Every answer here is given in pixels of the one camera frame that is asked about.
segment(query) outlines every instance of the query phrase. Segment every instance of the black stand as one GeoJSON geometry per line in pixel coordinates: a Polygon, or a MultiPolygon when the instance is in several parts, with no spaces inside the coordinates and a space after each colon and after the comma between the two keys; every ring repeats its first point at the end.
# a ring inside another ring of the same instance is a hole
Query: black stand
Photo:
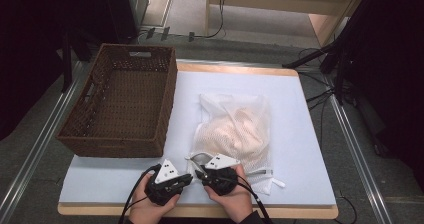
{"type": "Polygon", "coordinates": [[[90,33],[77,29],[67,27],[62,38],[62,50],[63,50],[63,88],[62,92],[65,92],[72,84],[72,60],[71,60],[71,49],[74,50],[80,61],[90,61],[91,51],[87,46],[87,42],[93,43],[100,47],[102,42],[90,33]]]}
{"type": "Polygon", "coordinates": [[[324,61],[320,66],[322,73],[330,73],[336,65],[338,65],[337,76],[335,81],[335,96],[339,104],[343,104],[343,76],[346,66],[349,64],[358,43],[363,37],[364,19],[367,16],[373,0],[362,0],[350,20],[347,22],[345,28],[340,35],[332,43],[324,46],[295,62],[287,65],[282,65],[283,68],[296,68],[323,54],[327,54],[324,61]]]}

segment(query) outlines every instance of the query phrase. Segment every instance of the wire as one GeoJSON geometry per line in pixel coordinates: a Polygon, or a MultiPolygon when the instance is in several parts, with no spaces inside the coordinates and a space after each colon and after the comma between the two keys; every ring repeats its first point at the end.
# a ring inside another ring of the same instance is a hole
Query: wire
{"type": "MultiPolygon", "coordinates": [[[[339,198],[341,198],[341,199],[343,199],[343,200],[345,200],[351,207],[352,207],[352,210],[353,210],[353,214],[354,214],[354,218],[353,218],[353,221],[350,223],[350,224],[355,224],[356,223],[356,221],[358,220],[358,212],[356,211],[356,208],[355,208],[355,206],[352,204],[352,202],[349,200],[349,199],[347,199],[347,197],[345,197],[345,196],[340,196],[339,198]]],[[[343,224],[341,221],[339,221],[339,220],[337,220],[337,219],[333,219],[335,222],[337,222],[337,223],[339,223],[339,224],[343,224]]]]}
{"type": "MultiPolygon", "coordinates": [[[[306,102],[311,102],[311,101],[314,101],[314,100],[316,100],[316,99],[318,99],[318,98],[321,98],[321,99],[320,99],[320,101],[322,101],[322,100],[323,100],[323,99],[322,99],[322,97],[324,97],[324,98],[325,98],[328,94],[334,94],[334,89],[333,89],[333,88],[331,88],[331,89],[328,89],[328,90],[324,91],[323,93],[321,93],[321,94],[319,94],[319,95],[317,95],[317,96],[310,97],[310,98],[306,99],[306,102]]],[[[315,108],[315,106],[316,106],[316,105],[314,105],[313,107],[309,107],[309,110],[314,109],[314,108],[315,108]]]]}
{"type": "Polygon", "coordinates": [[[319,149],[322,150],[322,136],[323,136],[323,119],[324,119],[324,108],[325,108],[325,104],[327,103],[328,99],[330,98],[330,96],[328,96],[325,100],[324,103],[322,104],[322,109],[321,109],[321,124],[320,124],[320,141],[319,141],[319,149]]]}
{"type": "Polygon", "coordinates": [[[258,195],[256,195],[256,193],[253,191],[253,189],[250,187],[250,185],[247,183],[247,185],[244,185],[243,183],[240,183],[238,181],[234,181],[233,179],[229,179],[229,178],[224,178],[224,177],[215,177],[215,176],[209,176],[210,178],[216,178],[219,180],[223,180],[223,181],[228,181],[231,183],[235,183],[241,187],[243,187],[244,189],[246,189],[248,192],[250,192],[250,194],[252,194],[253,198],[255,198],[256,203],[258,204],[259,208],[261,209],[261,212],[264,216],[265,222],[267,224],[272,224],[271,218],[269,218],[268,212],[265,209],[264,204],[262,203],[261,199],[259,199],[258,195]]]}
{"type": "MultiPolygon", "coordinates": [[[[194,38],[199,38],[199,39],[208,39],[208,38],[212,38],[215,37],[219,32],[221,32],[221,30],[224,31],[224,36],[221,38],[224,38],[227,35],[227,32],[225,31],[225,29],[223,28],[224,26],[224,4],[225,4],[225,0],[219,0],[219,11],[220,11],[220,15],[221,15],[221,25],[219,27],[219,29],[212,35],[209,36],[193,36],[194,38]]],[[[148,31],[141,31],[140,35],[137,38],[138,43],[140,44],[140,38],[144,35],[148,33],[148,31]]],[[[189,37],[187,35],[178,35],[178,34],[168,34],[168,36],[173,36],[173,37],[189,37]]]]}
{"type": "Polygon", "coordinates": [[[125,205],[124,205],[124,208],[123,208],[123,210],[122,210],[121,217],[119,218],[119,222],[118,222],[119,224],[123,224],[123,223],[124,223],[125,213],[128,211],[128,209],[129,209],[132,205],[134,205],[134,204],[135,204],[135,203],[132,203],[132,204],[130,205],[129,203],[130,203],[130,201],[131,201],[132,196],[134,195],[135,189],[137,189],[137,187],[138,187],[138,185],[140,184],[141,180],[142,180],[142,179],[146,176],[146,174],[147,174],[148,172],[150,172],[150,171],[152,171],[152,170],[157,169],[159,165],[160,165],[160,164],[158,164],[158,165],[156,165],[156,166],[152,166],[152,167],[148,168],[148,169],[147,169],[145,172],[143,172],[143,173],[141,174],[141,176],[138,178],[138,180],[137,180],[137,182],[135,183],[135,185],[134,185],[133,189],[131,190],[130,195],[128,196],[127,202],[126,202],[126,203],[125,203],[125,205]]]}
{"type": "Polygon", "coordinates": [[[244,179],[243,177],[237,175],[237,177],[239,177],[240,179],[242,179],[250,188],[252,188],[252,186],[250,186],[249,182],[246,181],[246,179],[244,179]]]}
{"type": "Polygon", "coordinates": [[[133,203],[131,203],[131,205],[129,205],[128,207],[127,207],[127,210],[128,209],[130,209],[132,206],[134,206],[135,204],[137,204],[137,203],[139,203],[139,202],[141,202],[141,201],[144,201],[144,200],[146,200],[146,198],[148,198],[149,196],[145,196],[144,198],[141,198],[140,200],[138,200],[138,201],[135,201],[135,202],[133,202],[133,203]]]}
{"type": "Polygon", "coordinates": [[[310,106],[310,107],[309,107],[309,111],[312,111],[315,107],[317,107],[317,106],[319,106],[319,105],[323,104],[324,102],[326,102],[326,101],[327,101],[327,99],[328,99],[331,95],[333,95],[333,93],[327,94],[326,96],[324,96],[323,98],[321,98],[321,99],[320,99],[317,103],[315,103],[315,105],[313,105],[313,106],[310,106]]]}
{"type": "MultiPolygon", "coordinates": [[[[323,52],[321,49],[318,49],[318,48],[305,48],[305,49],[301,50],[299,53],[297,53],[297,58],[300,60],[301,59],[301,57],[300,57],[301,54],[304,51],[309,51],[309,50],[320,51],[322,54],[326,54],[325,52],[323,52]]],[[[317,57],[317,59],[318,59],[319,63],[322,64],[321,59],[319,59],[320,57],[321,56],[317,57]]]]}
{"type": "Polygon", "coordinates": [[[311,79],[313,79],[313,80],[315,80],[315,81],[317,81],[317,82],[319,82],[319,83],[321,83],[321,84],[324,84],[324,85],[325,85],[325,86],[327,86],[327,87],[331,87],[328,83],[325,83],[325,82],[323,82],[323,81],[319,80],[318,78],[315,78],[315,77],[313,77],[313,76],[311,76],[311,75],[309,75],[309,74],[306,74],[306,73],[303,73],[303,72],[299,72],[299,74],[300,74],[300,75],[307,76],[307,77],[309,77],[309,78],[311,78],[311,79]]]}
{"type": "Polygon", "coordinates": [[[215,32],[215,34],[210,35],[210,36],[194,36],[197,38],[212,38],[214,36],[216,36],[222,29],[222,27],[224,26],[224,5],[225,5],[225,0],[219,0],[219,11],[221,14],[221,26],[219,27],[218,31],[215,32]]]}

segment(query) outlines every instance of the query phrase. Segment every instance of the mesh laundry bag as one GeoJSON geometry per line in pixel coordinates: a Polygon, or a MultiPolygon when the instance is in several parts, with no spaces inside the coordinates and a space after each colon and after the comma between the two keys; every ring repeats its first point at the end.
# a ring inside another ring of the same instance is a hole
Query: mesh laundry bag
{"type": "Polygon", "coordinates": [[[218,153],[240,160],[255,192],[269,194],[269,105],[263,96],[202,94],[202,123],[190,157],[218,153]]]}

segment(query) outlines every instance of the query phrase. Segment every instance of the tripod leg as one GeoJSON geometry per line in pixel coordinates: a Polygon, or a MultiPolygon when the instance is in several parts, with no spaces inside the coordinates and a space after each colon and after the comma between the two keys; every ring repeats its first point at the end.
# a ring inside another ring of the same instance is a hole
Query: tripod leg
{"type": "Polygon", "coordinates": [[[90,61],[91,52],[85,40],[81,37],[81,35],[79,35],[79,33],[75,29],[69,28],[68,30],[69,41],[78,59],[80,61],[90,61]]]}
{"type": "Polygon", "coordinates": [[[303,64],[305,64],[307,62],[310,62],[313,59],[318,58],[318,57],[320,57],[320,56],[322,56],[322,55],[324,55],[324,54],[326,54],[328,52],[332,52],[332,50],[335,47],[336,46],[334,45],[334,43],[331,43],[331,44],[329,44],[329,45],[327,45],[327,46],[325,46],[325,47],[323,47],[323,48],[321,48],[319,50],[316,50],[316,51],[312,52],[311,54],[309,54],[309,55],[307,55],[307,56],[305,56],[305,57],[303,57],[303,58],[301,58],[301,59],[299,59],[297,61],[294,61],[294,62],[289,63],[289,64],[286,64],[286,65],[282,65],[282,67],[283,68],[296,68],[296,67],[299,67],[299,66],[301,66],[301,65],[303,65],[303,64]]]}
{"type": "Polygon", "coordinates": [[[334,69],[338,60],[339,60],[339,49],[330,52],[325,57],[324,61],[322,61],[321,66],[319,67],[322,73],[328,74],[331,70],[334,69]]]}
{"type": "Polygon", "coordinates": [[[343,105],[343,80],[347,61],[347,53],[343,50],[340,54],[340,61],[337,67],[337,76],[334,84],[334,93],[340,105],[343,105]]]}
{"type": "Polygon", "coordinates": [[[62,39],[63,51],[63,87],[62,92],[65,92],[72,83],[72,64],[71,64],[71,45],[69,43],[69,34],[66,31],[62,39]]]}

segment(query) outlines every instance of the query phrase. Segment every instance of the white table surface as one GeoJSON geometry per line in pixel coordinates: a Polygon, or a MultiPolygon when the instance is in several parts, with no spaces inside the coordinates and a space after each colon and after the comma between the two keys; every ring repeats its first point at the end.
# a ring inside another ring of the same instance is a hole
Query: white table surface
{"type": "MultiPolygon", "coordinates": [[[[203,93],[268,98],[274,177],[286,187],[273,184],[271,195],[259,194],[266,206],[336,205],[297,73],[287,76],[197,72],[181,71],[180,66],[164,156],[140,159],[74,156],[59,204],[123,205],[142,171],[162,163],[164,158],[171,160],[180,174],[185,173],[184,157],[190,153],[194,132],[201,122],[199,94],[203,93]]],[[[178,206],[202,204],[214,205],[199,182],[184,188],[178,206]]]]}

